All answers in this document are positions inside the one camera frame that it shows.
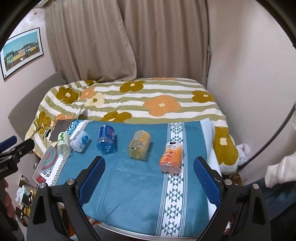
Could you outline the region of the white sleeved forearm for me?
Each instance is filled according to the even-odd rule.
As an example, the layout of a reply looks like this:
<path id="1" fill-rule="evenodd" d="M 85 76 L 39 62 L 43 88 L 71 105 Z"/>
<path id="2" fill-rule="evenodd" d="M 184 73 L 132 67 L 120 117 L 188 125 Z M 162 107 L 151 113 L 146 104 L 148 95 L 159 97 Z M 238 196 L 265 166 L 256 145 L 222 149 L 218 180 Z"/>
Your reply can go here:
<path id="1" fill-rule="evenodd" d="M 296 157 L 295 153 L 284 157 L 278 164 L 267 167 L 264 177 L 267 188 L 277 184 L 283 184 L 296 180 Z"/>

